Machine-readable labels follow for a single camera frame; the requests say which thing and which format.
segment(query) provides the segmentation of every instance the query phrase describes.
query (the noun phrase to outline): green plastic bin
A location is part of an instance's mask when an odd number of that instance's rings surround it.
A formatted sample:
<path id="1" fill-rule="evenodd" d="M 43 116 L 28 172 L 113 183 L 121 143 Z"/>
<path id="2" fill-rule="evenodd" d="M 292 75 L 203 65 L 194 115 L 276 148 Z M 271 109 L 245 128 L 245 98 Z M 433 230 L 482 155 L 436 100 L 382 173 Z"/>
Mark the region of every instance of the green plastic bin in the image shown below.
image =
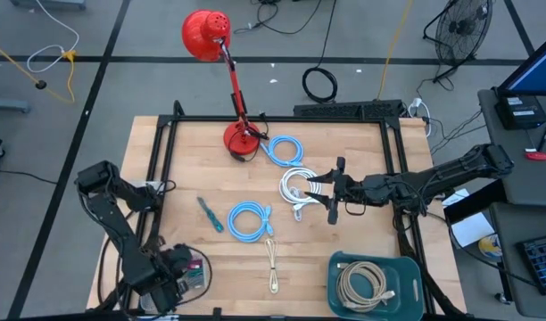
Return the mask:
<path id="1" fill-rule="evenodd" d="M 370 261 L 378 265 L 386 275 L 387 290 L 393 290 L 395 296 L 367 313 L 359 313 L 345 308 L 336 296 L 336 278 L 341 273 L 337 263 L 352 263 Z M 371 321 L 410 321 L 420 320 L 424 314 L 424 294 L 419 267 L 408 257 L 380 258 L 367 255 L 335 252 L 328 261 L 327 271 L 328 305 L 339 317 L 350 320 Z M 372 285 L 360 275 L 351 278 L 352 287 L 363 297 L 372 296 Z"/>

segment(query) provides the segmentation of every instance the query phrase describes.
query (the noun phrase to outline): red lamp base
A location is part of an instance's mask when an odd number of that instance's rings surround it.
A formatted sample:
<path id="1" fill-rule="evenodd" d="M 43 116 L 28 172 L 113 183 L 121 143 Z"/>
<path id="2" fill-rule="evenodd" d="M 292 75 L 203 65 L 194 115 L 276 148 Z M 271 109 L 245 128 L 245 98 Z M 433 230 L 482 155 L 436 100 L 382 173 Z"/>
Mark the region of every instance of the red lamp base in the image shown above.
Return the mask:
<path id="1" fill-rule="evenodd" d="M 259 132 L 257 126 L 249 123 L 249 127 Z M 227 126 L 223 133 L 223 144 L 228 150 L 238 155 L 247 155 L 259 148 L 259 138 L 244 133 L 244 123 L 236 121 Z"/>

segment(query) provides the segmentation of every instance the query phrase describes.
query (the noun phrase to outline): blue screen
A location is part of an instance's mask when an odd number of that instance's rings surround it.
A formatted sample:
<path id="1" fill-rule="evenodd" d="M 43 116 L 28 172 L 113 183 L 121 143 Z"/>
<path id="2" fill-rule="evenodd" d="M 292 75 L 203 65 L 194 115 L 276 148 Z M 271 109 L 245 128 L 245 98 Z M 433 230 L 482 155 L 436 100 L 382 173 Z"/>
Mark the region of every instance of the blue screen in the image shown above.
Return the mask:
<path id="1" fill-rule="evenodd" d="M 513 92 L 546 93 L 546 53 L 535 61 L 516 81 L 509 85 Z"/>

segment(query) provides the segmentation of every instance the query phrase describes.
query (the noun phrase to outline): yellow cable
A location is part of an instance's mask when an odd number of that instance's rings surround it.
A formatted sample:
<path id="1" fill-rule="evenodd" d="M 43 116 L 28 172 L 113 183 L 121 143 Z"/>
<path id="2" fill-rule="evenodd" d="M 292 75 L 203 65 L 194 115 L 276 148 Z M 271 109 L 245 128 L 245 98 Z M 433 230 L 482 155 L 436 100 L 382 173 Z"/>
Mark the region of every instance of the yellow cable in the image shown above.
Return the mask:
<path id="1" fill-rule="evenodd" d="M 73 73 L 75 72 L 75 54 L 77 52 L 75 52 L 74 50 L 70 50 L 66 53 L 63 53 L 62 54 L 62 57 L 69 60 L 70 62 L 70 75 L 69 75 L 69 78 L 67 79 L 67 89 L 69 90 L 69 94 L 70 94 L 70 100 L 67 99 L 67 98 L 64 98 L 62 97 L 61 95 L 55 93 L 55 91 L 49 89 L 48 87 L 45 88 L 45 91 L 47 93 L 49 93 L 52 97 L 54 97 L 55 99 L 61 101 L 61 102 L 64 102 L 64 103 L 75 103 L 75 95 L 73 94 L 73 91 L 70 87 L 70 83 L 72 81 L 72 78 L 73 78 Z M 39 83 L 39 80 L 35 77 L 33 77 L 33 75 L 31 75 L 28 71 L 26 71 L 25 69 L 23 69 L 23 67 L 20 66 L 19 63 L 17 63 L 12 57 L 9 56 L 9 54 L 5 53 L 5 51 L 0 48 L 0 54 L 5 57 L 5 59 L 7 59 L 9 62 L 11 62 L 18 70 L 20 70 L 25 76 L 27 76 L 27 78 L 29 78 L 31 81 L 33 81 L 33 83 L 35 84 L 38 84 Z"/>
<path id="2" fill-rule="evenodd" d="M 413 3 L 413 0 L 408 0 L 408 3 L 406 4 L 406 7 L 404 8 L 404 14 L 401 16 L 400 26 L 396 29 L 396 33 L 394 34 L 394 40 L 390 44 L 390 48 L 388 49 L 388 56 L 386 57 L 384 71 L 382 71 L 382 79 L 380 80 L 380 89 L 378 90 L 378 95 L 376 95 L 377 100 L 380 100 L 380 95 L 382 94 L 382 91 L 384 90 L 384 86 L 386 84 L 386 70 L 388 69 L 388 62 L 390 62 L 390 58 L 392 57 L 392 51 L 394 50 L 394 45 L 396 45 L 396 42 L 398 42 L 398 37 L 400 36 L 401 29 L 402 27 L 404 27 L 406 18 L 408 18 L 408 12 L 410 12 L 412 3 Z"/>

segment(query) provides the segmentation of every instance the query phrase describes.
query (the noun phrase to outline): white cable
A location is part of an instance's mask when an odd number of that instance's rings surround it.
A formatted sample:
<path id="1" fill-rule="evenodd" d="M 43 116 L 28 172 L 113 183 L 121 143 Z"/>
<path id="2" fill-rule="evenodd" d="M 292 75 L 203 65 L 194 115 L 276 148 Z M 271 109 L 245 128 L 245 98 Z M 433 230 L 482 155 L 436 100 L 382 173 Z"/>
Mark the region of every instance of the white cable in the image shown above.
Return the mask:
<path id="1" fill-rule="evenodd" d="M 301 191 L 299 191 L 296 187 L 287 187 L 287 182 L 289 181 L 289 178 L 291 178 L 293 175 L 299 175 L 305 178 L 311 178 L 315 177 L 317 174 L 306 168 L 293 168 L 287 170 L 287 172 L 281 177 L 281 180 L 279 181 L 279 192 L 281 193 L 281 197 L 287 202 L 290 202 L 294 204 L 293 211 L 294 211 L 294 219 L 297 221 L 301 221 L 302 219 L 302 212 L 301 209 L 303 206 L 311 203 L 318 203 L 317 200 L 313 199 L 310 196 L 307 196 L 306 198 L 301 198 L 300 194 Z M 309 182 L 309 188 L 311 193 L 320 193 L 322 186 L 320 183 L 317 182 Z"/>
<path id="2" fill-rule="evenodd" d="M 277 279 L 277 269 L 275 267 L 275 259 L 277 257 L 277 241 L 273 239 L 265 240 L 265 250 L 269 255 L 269 264 L 271 270 L 269 271 L 269 290 L 275 294 L 279 292 L 279 280 Z"/>
<path id="3" fill-rule="evenodd" d="M 414 101 L 408 106 L 408 114 L 410 118 L 414 118 L 415 115 L 412 114 L 411 109 L 416 108 L 416 113 L 418 113 L 419 106 L 424 106 L 424 109 L 426 110 L 426 116 L 428 119 L 430 119 L 432 116 L 430 115 L 430 110 L 427 108 L 427 105 L 422 101 L 421 98 L 414 98 Z M 427 124 L 427 132 L 426 137 L 429 137 L 432 133 L 432 126 L 430 124 Z"/>
<path id="4" fill-rule="evenodd" d="M 39 4 L 39 6 L 41 7 L 41 10 L 43 10 L 43 12 L 45 12 L 47 14 L 47 16 L 49 16 L 49 18 L 51 18 L 53 21 L 57 22 L 58 24 L 64 26 L 66 29 L 70 30 L 72 33 L 75 34 L 75 36 L 77 37 L 77 39 L 75 40 L 75 44 L 73 44 L 73 46 L 68 50 L 68 51 L 71 51 L 71 50 L 74 50 L 75 47 L 77 46 L 77 44 L 79 43 L 79 33 L 77 33 L 77 31 L 75 31 L 74 29 L 72 29 L 71 27 L 67 26 L 66 24 L 58 21 L 54 16 L 51 15 L 51 13 L 49 13 L 45 7 L 41 4 L 41 2 L 39 0 L 35 0 L 37 2 L 37 4 Z M 61 51 L 61 55 L 59 55 L 59 57 L 57 59 L 55 59 L 54 62 L 51 62 L 51 64 L 49 64 L 47 67 L 43 68 L 42 70 L 33 70 L 31 68 L 31 60 L 33 60 L 35 57 L 37 57 L 38 55 L 40 55 L 41 53 L 43 53 L 45 50 L 48 50 L 48 49 L 51 49 L 51 48 L 59 48 L 59 50 Z M 43 72 L 43 71 L 47 71 L 49 70 L 51 67 L 53 67 L 61 58 L 62 58 L 62 55 L 65 54 L 65 49 L 61 46 L 61 45 L 48 45 L 44 48 L 41 48 L 39 50 L 37 50 L 36 52 L 34 52 L 28 59 L 27 59 L 27 69 L 33 73 L 39 73 L 39 72 Z"/>
<path id="5" fill-rule="evenodd" d="M 372 285 L 372 298 L 360 296 L 351 284 L 351 276 L 358 274 L 368 279 Z M 378 303 L 386 304 L 394 297 L 394 291 L 386 290 L 386 275 L 376 264 L 368 261 L 357 261 L 346 265 L 336 278 L 336 296 L 342 304 L 355 312 L 366 313 L 374 309 Z"/>

